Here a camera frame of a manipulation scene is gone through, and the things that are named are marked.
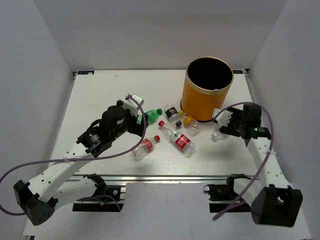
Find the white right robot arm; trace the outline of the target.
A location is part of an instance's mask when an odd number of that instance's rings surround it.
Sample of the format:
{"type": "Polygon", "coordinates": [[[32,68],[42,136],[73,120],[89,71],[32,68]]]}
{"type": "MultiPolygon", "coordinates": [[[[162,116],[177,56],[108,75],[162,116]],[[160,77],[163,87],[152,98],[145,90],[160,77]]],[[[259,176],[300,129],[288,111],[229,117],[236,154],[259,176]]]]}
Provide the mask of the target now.
{"type": "Polygon", "coordinates": [[[257,103],[241,102],[240,105],[242,109],[237,109],[237,104],[216,108],[212,114],[213,122],[219,125],[218,132],[244,140],[257,171],[253,177],[244,173],[229,175],[220,196],[228,196],[232,202],[218,212],[213,220],[241,204],[247,204],[255,224],[292,228],[303,195],[286,179],[273,151],[274,127],[271,116],[257,103]]]}

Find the large red label water bottle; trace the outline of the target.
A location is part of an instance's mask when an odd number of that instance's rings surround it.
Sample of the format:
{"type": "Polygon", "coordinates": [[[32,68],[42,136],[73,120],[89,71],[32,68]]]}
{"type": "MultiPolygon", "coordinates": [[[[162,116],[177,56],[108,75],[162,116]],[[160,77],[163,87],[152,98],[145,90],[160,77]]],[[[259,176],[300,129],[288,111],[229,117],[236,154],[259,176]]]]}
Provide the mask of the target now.
{"type": "Polygon", "coordinates": [[[189,157],[196,150],[196,145],[173,125],[161,120],[158,126],[164,137],[182,151],[185,156],[189,157]]]}

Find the yellow cap clear bottle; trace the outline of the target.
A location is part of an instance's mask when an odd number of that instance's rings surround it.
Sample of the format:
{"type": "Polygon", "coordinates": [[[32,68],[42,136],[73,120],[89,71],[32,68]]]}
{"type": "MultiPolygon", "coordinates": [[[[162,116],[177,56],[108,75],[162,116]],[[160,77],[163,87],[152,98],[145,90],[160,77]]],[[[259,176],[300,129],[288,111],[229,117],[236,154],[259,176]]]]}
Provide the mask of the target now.
{"type": "Polygon", "coordinates": [[[178,112],[180,118],[182,119],[183,125],[186,127],[187,131],[191,136],[200,133],[200,126],[196,123],[193,117],[185,113],[183,110],[178,112]]]}

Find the red label cola bottle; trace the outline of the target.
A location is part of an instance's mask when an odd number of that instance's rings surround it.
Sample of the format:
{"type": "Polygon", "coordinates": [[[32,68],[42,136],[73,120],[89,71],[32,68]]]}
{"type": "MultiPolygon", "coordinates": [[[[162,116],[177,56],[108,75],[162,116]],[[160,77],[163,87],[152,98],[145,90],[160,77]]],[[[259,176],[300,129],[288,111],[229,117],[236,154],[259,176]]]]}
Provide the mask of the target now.
{"type": "Polygon", "coordinates": [[[152,152],[156,144],[159,142],[160,137],[158,135],[147,137],[143,139],[142,142],[131,151],[131,153],[135,159],[141,159],[143,156],[152,152]]]}

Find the blue label clear bottle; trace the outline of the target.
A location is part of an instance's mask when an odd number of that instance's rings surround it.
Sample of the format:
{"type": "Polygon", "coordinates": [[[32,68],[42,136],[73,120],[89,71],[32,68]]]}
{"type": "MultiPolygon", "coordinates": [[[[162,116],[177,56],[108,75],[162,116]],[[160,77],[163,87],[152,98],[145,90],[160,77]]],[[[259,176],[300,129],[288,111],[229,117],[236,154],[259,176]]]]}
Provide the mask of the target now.
{"type": "Polygon", "coordinates": [[[219,140],[224,140],[225,139],[225,134],[221,133],[220,132],[220,128],[222,126],[218,123],[215,123],[214,126],[213,126],[213,131],[212,131],[212,134],[211,134],[211,137],[213,140],[215,141],[219,141],[219,140]]]}

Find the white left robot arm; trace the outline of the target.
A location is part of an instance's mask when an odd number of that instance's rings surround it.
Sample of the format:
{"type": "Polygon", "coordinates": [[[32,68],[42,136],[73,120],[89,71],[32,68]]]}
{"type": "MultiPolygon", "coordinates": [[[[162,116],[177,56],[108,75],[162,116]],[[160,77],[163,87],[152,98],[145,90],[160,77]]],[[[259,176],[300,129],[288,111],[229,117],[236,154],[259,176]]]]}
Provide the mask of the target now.
{"type": "Polygon", "coordinates": [[[128,95],[108,107],[100,119],[95,120],[63,155],[42,173],[27,182],[19,180],[14,186],[18,205],[34,226],[45,223],[55,210],[78,200],[99,200],[106,197],[106,183],[101,176],[87,174],[74,186],[67,180],[86,164],[111,148],[112,143],[124,133],[143,137],[146,133],[147,115],[137,123],[138,111],[144,100],[128,95]]]}

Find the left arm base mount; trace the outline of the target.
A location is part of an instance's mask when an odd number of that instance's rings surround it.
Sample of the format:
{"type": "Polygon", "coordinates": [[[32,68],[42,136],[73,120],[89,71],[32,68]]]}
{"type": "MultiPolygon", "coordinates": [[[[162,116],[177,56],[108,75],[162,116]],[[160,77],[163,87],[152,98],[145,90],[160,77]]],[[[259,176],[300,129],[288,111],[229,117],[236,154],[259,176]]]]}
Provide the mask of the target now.
{"type": "Polygon", "coordinates": [[[92,196],[73,203],[73,212],[105,212],[117,213],[124,206],[124,187],[121,185],[107,184],[97,174],[85,175],[83,179],[92,180],[95,191],[92,196]]]}

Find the green plastic bottle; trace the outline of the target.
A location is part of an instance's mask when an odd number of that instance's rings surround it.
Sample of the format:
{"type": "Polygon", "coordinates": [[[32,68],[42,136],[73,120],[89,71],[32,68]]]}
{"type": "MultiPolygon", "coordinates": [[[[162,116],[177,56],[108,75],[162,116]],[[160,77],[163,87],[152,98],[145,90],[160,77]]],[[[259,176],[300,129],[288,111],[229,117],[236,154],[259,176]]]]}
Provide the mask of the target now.
{"type": "Polygon", "coordinates": [[[145,112],[145,114],[147,114],[148,116],[148,124],[153,124],[154,122],[156,122],[157,119],[162,115],[162,113],[163,110],[161,108],[148,110],[147,112],[145,112]]]}

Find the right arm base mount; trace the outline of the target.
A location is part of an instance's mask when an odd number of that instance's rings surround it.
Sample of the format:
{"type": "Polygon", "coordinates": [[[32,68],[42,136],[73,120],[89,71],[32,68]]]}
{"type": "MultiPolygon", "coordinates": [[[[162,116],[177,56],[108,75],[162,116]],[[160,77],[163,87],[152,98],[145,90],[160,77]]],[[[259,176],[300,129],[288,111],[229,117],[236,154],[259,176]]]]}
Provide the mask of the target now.
{"type": "Polygon", "coordinates": [[[227,207],[238,194],[234,192],[234,182],[237,179],[251,180],[245,174],[231,174],[227,177],[224,184],[207,184],[203,187],[204,193],[209,195],[209,211],[210,213],[218,213],[227,207]]]}

